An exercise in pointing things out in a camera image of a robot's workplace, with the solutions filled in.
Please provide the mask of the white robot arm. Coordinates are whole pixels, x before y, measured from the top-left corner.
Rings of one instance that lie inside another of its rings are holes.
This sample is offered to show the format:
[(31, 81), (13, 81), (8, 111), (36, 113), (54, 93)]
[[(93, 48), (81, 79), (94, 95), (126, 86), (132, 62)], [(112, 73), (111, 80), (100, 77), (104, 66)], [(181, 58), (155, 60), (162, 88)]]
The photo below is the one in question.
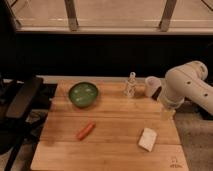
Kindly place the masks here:
[(179, 108), (188, 98), (213, 116), (213, 86), (205, 82), (208, 69), (201, 61), (191, 61), (169, 69), (158, 99), (167, 110)]

